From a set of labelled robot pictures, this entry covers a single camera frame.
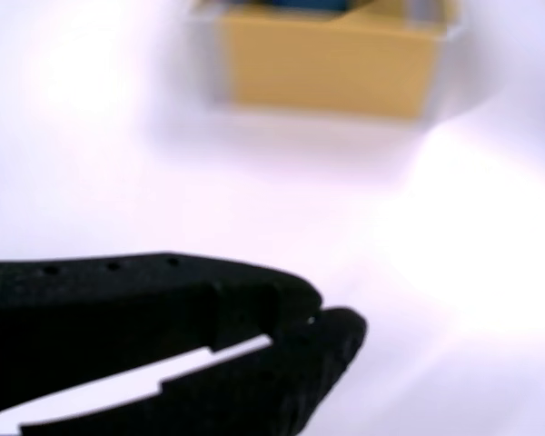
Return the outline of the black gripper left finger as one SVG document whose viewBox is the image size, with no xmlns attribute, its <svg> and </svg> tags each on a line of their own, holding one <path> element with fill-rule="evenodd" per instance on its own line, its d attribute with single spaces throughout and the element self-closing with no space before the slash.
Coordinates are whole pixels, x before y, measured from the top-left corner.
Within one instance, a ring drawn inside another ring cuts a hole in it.
<svg viewBox="0 0 545 436">
<path fill-rule="evenodd" d="M 0 411 L 207 347 L 304 324 L 303 278 L 177 253 L 0 262 Z"/>
</svg>

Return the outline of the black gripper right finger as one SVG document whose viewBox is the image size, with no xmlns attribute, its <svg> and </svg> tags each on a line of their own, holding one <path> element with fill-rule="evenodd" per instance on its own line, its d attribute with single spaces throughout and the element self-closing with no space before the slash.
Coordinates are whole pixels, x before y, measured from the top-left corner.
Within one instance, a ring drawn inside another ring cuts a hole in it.
<svg viewBox="0 0 545 436">
<path fill-rule="evenodd" d="M 116 409 L 24 426 L 24 435 L 297 435 L 347 371 L 367 332 L 360 314 L 321 312 L 271 346 L 165 381 Z"/>
</svg>

